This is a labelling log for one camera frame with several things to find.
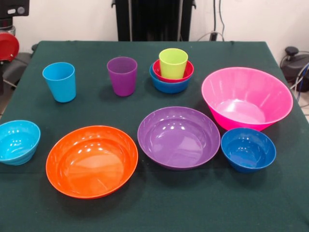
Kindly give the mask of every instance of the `yellow-green cup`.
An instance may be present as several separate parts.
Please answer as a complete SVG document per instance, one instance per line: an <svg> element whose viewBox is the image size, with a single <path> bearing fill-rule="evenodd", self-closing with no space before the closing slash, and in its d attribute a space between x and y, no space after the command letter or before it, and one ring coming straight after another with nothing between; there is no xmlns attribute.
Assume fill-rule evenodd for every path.
<svg viewBox="0 0 309 232"><path fill-rule="evenodd" d="M188 54L178 48L168 48L160 52L161 76L167 79L181 79L188 61Z"/></svg>

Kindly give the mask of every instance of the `table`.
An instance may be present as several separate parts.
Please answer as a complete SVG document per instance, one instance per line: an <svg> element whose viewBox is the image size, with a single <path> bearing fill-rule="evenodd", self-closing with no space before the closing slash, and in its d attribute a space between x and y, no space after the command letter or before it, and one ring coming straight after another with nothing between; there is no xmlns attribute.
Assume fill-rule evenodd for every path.
<svg viewBox="0 0 309 232"><path fill-rule="evenodd" d="M188 89L175 95L157 91L148 73L168 47L187 51L195 66ZM116 56L138 62L137 88L126 98L113 93L108 78L106 64ZM65 104L54 101L42 77L46 65L59 61L76 68L77 97ZM0 165L0 231L308 231L309 125L296 102L286 119L263 131L274 141L277 158L257 173L237 173L221 151L200 168L170 171L139 148L132 178L108 197L73 199L47 180L49 150L77 128L117 127L138 144L139 123L156 109L187 106L213 119L200 86L209 73L229 66L261 69L284 80L263 42L41 42L0 121L31 120L42 132L29 163Z"/></svg>

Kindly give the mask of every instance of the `plastic cup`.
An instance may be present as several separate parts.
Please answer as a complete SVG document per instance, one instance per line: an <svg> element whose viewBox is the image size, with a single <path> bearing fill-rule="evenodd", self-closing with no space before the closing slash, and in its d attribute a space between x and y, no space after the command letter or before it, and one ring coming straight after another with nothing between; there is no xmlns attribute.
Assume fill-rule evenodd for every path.
<svg viewBox="0 0 309 232"><path fill-rule="evenodd" d="M120 97L134 93L137 75L137 62L130 57L116 57L107 63L112 88Z"/></svg>
<svg viewBox="0 0 309 232"><path fill-rule="evenodd" d="M178 48L160 52L161 75L166 79L181 79L188 61L188 54Z"/></svg>
<svg viewBox="0 0 309 232"><path fill-rule="evenodd" d="M43 77L57 102L70 102L76 97L73 65L65 62L50 64L43 70Z"/></svg>

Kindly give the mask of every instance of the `red bowl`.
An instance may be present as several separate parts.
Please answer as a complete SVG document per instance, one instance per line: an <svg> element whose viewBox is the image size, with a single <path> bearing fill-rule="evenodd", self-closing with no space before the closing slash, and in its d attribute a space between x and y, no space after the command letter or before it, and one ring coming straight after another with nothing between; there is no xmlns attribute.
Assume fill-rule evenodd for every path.
<svg viewBox="0 0 309 232"><path fill-rule="evenodd" d="M180 79L167 79L167 78L162 77L159 59L154 63L153 70L154 70L155 75L158 77L160 81L168 82L168 83L177 83L177 82L188 80L194 72L194 66L190 61L187 61L187 65L184 70L183 78L180 78Z"/></svg>

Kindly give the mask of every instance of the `light blue bowl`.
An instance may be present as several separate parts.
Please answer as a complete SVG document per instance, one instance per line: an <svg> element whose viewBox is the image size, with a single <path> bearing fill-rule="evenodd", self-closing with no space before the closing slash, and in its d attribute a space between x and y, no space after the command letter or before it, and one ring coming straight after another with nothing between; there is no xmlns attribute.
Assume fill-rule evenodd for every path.
<svg viewBox="0 0 309 232"><path fill-rule="evenodd" d="M266 168L276 158L276 148L271 139L249 128L227 131L222 136L221 149L232 167L241 173Z"/></svg>
<svg viewBox="0 0 309 232"><path fill-rule="evenodd" d="M0 162L21 165L28 162L37 149L40 128L30 121L17 120L0 125Z"/></svg>
<svg viewBox="0 0 309 232"><path fill-rule="evenodd" d="M154 87L157 90L159 90L163 93L180 93L188 87L191 77L189 77L189 79L187 79L185 81L177 82L177 83L163 82L163 81L160 81L157 78L157 76L155 75L155 73L153 71L153 65L154 64L152 64L150 66L149 73L150 73L151 79L153 81Z"/></svg>
<svg viewBox="0 0 309 232"><path fill-rule="evenodd" d="M75 68L65 62L48 65L43 77L57 102L70 102L76 97Z"/></svg>

